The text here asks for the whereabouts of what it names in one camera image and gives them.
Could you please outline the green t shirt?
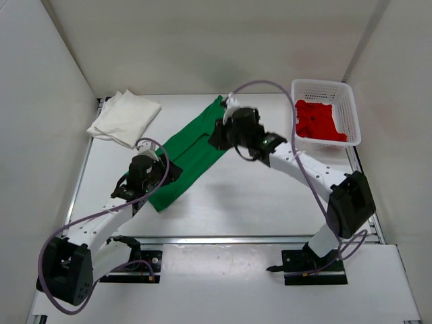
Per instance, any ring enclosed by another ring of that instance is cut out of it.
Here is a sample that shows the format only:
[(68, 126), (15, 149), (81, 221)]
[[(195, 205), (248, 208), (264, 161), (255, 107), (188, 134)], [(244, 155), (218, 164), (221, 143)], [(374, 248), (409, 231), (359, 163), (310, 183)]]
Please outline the green t shirt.
[(209, 144), (215, 122), (224, 114), (222, 100), (223, 97), (218, 96), (163, 145), (170, 165), (181, 168), (182, 174), (176, 181), (162, 186), (149, 198), (156, 211), (161, 212), (169, 207), (225, 154), (225, 151), (217, 150)]

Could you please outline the white t shirt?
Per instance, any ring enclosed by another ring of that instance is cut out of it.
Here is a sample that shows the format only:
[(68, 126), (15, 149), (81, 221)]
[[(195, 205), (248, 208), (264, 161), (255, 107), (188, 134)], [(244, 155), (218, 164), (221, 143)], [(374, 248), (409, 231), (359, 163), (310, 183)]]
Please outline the white t shirt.
[(118, 91), (106, 101), (87, 133), (100, 140), (112, 140), (132, 149), (147, 126), (161, 110), (161, 105), (137, 96), (129, 90)]

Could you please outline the red t shirt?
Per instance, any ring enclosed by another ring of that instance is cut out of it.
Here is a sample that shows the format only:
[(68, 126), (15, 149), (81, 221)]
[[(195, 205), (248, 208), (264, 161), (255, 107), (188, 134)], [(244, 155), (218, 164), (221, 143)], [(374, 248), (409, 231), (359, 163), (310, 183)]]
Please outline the red t shirt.
[(337, 131), (332, 106), (322, 103), (296, 102), (296, 133), (302, 138), (346, 142), (347, 136)]

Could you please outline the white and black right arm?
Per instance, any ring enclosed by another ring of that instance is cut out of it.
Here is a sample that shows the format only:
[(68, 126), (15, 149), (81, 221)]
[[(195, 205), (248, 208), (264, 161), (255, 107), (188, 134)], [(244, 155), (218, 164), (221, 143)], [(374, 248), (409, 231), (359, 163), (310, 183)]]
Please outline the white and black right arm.
[(279, 134), (266, 132), (259, 112), (243, 107), (233, 97), (222, 100), (223, 117), (215, 122), (209, 144), (218, 150), (247, 149), (247, 161), (260, 161), (308, 186), (319, 202), (325, 202), (325, 225), (305, 244), (304, 264), (320, 269), (328, 254), (343, 239), (352, 238), (375, 213), (373, 195), (364, 173), (332, 169), (305, 153)]

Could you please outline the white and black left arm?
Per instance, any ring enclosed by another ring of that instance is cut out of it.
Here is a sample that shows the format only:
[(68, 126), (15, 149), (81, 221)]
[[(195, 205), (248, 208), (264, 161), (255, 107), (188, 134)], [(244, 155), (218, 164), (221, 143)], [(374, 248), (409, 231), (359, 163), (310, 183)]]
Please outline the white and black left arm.
[(52, 234), (38, 258), (37, 290), (73, 306), (84, 304), (100, 278), (118, 267), (141, 264), (138, 240), (115, 231), (131, 220), (164, 186), (176, 182), (183, 169), (163, 149), (140, 147), (128, 171), (118, 179), (109, 200), (95, 214), (73, 221)]

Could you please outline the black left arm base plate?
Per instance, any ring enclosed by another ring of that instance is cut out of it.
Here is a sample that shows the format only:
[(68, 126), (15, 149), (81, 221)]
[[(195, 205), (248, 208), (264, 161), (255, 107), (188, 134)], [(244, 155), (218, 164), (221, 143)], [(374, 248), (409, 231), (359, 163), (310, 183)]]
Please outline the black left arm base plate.
[(115, 236), (107, 240), (108, 246), (114, 243), (130, 249), (127, 262), (132, 264), (119, 264), (114, 271), (102, 276), (100, 282), (119, 284), (158, 284), (160, 282), (162, 248), (144, 247), (136, 238), (129, 236)]

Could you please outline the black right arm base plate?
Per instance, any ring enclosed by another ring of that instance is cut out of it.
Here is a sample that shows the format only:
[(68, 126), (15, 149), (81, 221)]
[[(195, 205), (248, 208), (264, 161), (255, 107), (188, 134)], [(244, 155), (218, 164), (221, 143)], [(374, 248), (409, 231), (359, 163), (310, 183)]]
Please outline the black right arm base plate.
[(336, 286), (347, 285), (348, 279), (338, 251), (332, 250), (322, 259), (314, 258), (303, 250), (282, 250), (281, 265), (266, 270), (282, 272), (285, 286)]

